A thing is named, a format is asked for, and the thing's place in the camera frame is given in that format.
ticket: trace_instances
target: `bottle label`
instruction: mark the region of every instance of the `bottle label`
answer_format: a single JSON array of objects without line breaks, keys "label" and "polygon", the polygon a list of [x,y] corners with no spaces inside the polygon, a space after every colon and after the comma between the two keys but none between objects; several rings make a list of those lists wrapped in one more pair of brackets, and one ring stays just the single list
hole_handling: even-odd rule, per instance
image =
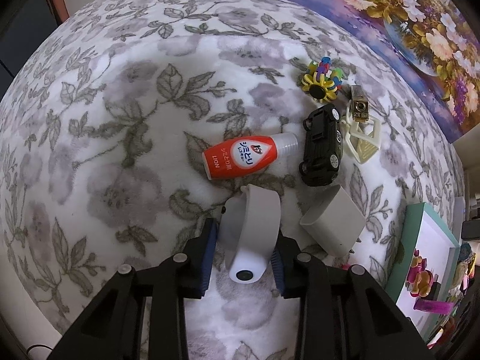
[{"label": "bottle label", "polygon": [[239,140],[231,148],[231,157],[237,167],[250,169],[255,167],[272,149],[272,145],[257,140]]}]

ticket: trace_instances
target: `floral blanket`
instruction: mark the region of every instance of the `floral blanket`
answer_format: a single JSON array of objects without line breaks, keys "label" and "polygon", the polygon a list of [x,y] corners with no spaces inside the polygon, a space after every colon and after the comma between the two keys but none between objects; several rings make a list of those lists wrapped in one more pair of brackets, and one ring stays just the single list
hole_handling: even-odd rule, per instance
[{"label": "floral blanket", "polygon": [[[299,227],[320,192],[300,180],[302,153],[214,182],[201,161],[210,145],[251,133],[292,131],[303,145],[301,121],[315,106],[299,76],[326,55],[383,122],[375,157],[359,166],[345,153],[341,162],[336,182],[367,218],[362,243],[342,259]],[[32,55],[0,116],[4,247],[59,332],[120,264],[143,269],[180,251],[242,185],[279,193],[282,231],[303,250],[360,263],[382,285],[406,205],[428,201],[451,225],[463,195],[453,147],[404,81],[344,30],[285,0],[95,0]],[[271,271],[239,285],[222,264],[218,248],[207,295],[186,302],[190,358],[291,359],[298,301],[279,297]]]}]

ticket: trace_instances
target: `floor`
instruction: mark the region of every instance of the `floor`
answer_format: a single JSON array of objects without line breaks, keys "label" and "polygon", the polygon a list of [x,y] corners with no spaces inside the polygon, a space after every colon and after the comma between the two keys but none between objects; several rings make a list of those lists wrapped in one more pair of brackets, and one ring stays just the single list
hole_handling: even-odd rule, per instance
[{"label": "floor", "polygon": [[[25,348],[34,344],[54,347],[61,337],[23,289],[7,259],[3,239],[0,241],[0,314]],[[49,353],[48,349],[34,348],[29,356],[33,360],[45,360]]]}]

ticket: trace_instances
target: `toy car wheel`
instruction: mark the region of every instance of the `toy car wheel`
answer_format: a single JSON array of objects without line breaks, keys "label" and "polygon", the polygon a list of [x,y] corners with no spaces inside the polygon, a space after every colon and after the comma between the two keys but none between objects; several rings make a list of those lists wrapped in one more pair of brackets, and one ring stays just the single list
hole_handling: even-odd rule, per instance
[{"label": "toy car wheel", "polygon": [[310,131],[311,130],[311,125],[312,125],[312,120],[310,118],[308,119],[305,119],[303,121],[303,128],[306,130],[306,131]]},{"label": "toy car wheel", "polygon": [[340,160],[338,159],[336,154],[332,154],[330,156],[330,165],[334,170],[337,170],[338,167],[340,166]]},{"label": "toy car wheel", "polygon": [[298,165],[298,171],[302,176],[307,175],[307,164],[304,162],[301,162],[300,165]]},{"label": "toy car wheel", "polygon": [[335,121],[340,121],[340,114],[338,113],[336,108],[332,108],[331,115]]}]

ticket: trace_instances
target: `clear bottle cap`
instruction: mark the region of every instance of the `clear bottle cap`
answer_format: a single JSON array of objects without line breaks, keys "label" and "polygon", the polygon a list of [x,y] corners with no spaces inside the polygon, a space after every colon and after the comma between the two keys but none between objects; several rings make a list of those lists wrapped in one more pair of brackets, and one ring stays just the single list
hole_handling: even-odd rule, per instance
[{"label": "clear bottle cap", "polygon": [[299,148],[299,141],[293,132],[282,132],[281,134],[271,135],[270,138],[273,139],[277,147],[277,158],[294,154]]}]

